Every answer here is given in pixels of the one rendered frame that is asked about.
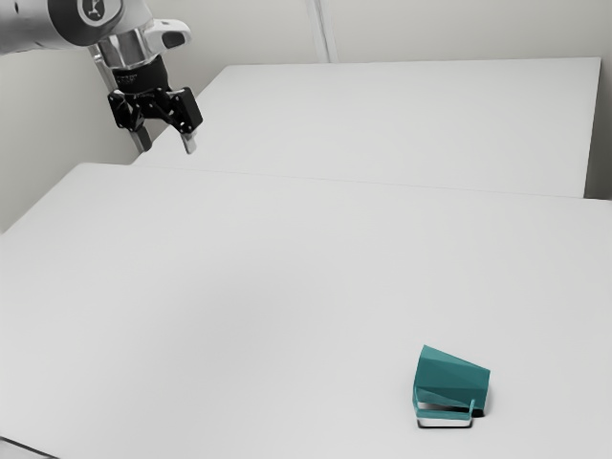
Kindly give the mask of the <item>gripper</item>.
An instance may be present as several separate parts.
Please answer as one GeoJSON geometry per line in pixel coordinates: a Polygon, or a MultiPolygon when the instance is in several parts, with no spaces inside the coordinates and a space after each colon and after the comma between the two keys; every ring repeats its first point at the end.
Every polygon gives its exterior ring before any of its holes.
{"type": "Polygon", "coordinates": [[[152,146],[149,133],[144,126],[142,110],[134,108],[126,95],[154,92],[154,107],[157,118],[173,127],[181,136],[188,155],[197,148],[195,136],[203,122],[203,116],[189,87],[170,91],[168,73],[163,58],[158,55],[151,62],[133,69],[112,71],[117,88],[107,98],[118,128],[129,132],[140,153],[152,146]]]}

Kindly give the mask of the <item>teal faceted mug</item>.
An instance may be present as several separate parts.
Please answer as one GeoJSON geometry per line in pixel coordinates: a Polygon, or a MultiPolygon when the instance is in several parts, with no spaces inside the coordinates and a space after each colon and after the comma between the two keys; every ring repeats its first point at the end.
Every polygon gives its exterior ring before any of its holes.
{"type": "Polygon", "coordinates": [[[491,370],[424,345],[412,386],[419,428],[469,428],[485,416],[491,370]]]}

